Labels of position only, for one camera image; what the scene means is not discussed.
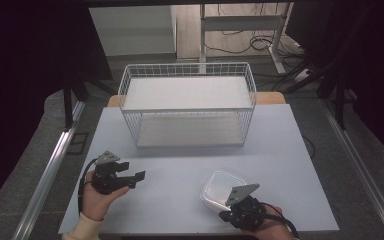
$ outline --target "clear plastic container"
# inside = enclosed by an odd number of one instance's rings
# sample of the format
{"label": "clear plastic container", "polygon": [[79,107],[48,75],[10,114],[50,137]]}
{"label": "clear plastic container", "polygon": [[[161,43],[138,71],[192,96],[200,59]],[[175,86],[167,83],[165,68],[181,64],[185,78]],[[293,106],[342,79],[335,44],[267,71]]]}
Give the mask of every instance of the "clear plastic container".
{"label": "clear plastic container", "polygon": [[243,185],[246,185],[244,179],[224,170],[217,170],[205,184],[201,199],[207,207],[217,213],[229,211],[230,207],[226,206],[225,203],[232,187]]}

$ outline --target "sleeve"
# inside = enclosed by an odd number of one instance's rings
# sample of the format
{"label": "sleeve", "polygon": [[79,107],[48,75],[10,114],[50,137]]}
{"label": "sleeve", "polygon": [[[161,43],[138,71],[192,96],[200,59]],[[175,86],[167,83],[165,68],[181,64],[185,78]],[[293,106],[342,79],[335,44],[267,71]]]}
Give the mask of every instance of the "sleeve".
{"label": "sleeve", "polygon": [[93,221],[80,213],[76,227],[62,235],[62,240],[99,240],[98,234],[103,221]]}

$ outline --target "white table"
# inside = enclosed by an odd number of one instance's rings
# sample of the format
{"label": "white table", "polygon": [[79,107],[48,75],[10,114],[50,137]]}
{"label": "white table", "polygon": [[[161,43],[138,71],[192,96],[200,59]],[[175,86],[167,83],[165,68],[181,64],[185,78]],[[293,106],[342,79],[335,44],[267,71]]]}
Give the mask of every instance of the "white table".
{"label": "white table", "polygon": [[[121,175],[145,170],[146,177],[113,203],[102,233],[240,234],[200,199],[217,169],[259,183],[252,196],[281,206],[298,231],[339,230],[288,104],[256,106],[243,147],[181,149],[137,149],[120,109],[105,108],[85,165],[106,150],[130,162]],[[59,232],[77,220],[75,189]]]}

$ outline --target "metal rail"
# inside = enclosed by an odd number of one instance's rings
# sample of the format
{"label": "metal rail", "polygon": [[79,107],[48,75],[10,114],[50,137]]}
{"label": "metal rail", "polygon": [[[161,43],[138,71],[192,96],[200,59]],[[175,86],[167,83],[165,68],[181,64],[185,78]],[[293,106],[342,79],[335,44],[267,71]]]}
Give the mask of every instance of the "metal rail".
{"label": "metal rail", "polygon": [[380,219],[384,224],[384,195],[380,191],[375,180],[364,164],[364,161],[361,159],[360,155],[355,149],[351,139],[348,137],[347,132],[342,130],[339,124],[336,122],[330,103],[328,100],[322,101],[322,108],[324,109],[325,114],[328,117],[336,136],[338,137],[339,142],[348,155],[348,158],[353,165],[358,177],[360,178],[360,181],[362,182],[367,195],[372,201]]}
{"label": "metal rail", "polygon": [[55,176],[58,173],[58,169],[61,165],[62,159],[64,158],[65,152],[67,151],[68,145],[70,144],[71,138],[76,131],[77,123],[83,111],[84,105],[85,104],[83,102],[77,102],[74,107],[74,123],[72,128],[61,134],[54,152],[49,159],[48,165],[43,172],[42,178],[37,184],[29,205],[27,206],[26,211],[24,212],[24,215],[12,237],[13,240],[29,238],[43,204],[45,203],[46,197],[48,196],[49,190],[51,189],[52,183],[54,182]]}

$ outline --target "transparent box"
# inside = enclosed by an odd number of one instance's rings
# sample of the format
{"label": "transparent box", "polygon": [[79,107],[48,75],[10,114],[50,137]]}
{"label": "transparent box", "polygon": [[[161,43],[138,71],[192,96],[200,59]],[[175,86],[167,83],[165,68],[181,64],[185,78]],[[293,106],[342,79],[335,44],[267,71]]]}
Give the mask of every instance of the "transparent box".
{"label": "transparent box", "polygon": [[118,101],[137,147],[241,146],[256,88],[248,63],[128,65]]}
{"label": "transparent box", "polygon": [[224,170],[217,170],[205,184],[201,199],[207,207],[217,213],[230,211],[230,207],[226,206],[226,201],[232,188],[244,185],[246,185],[244,179]]}

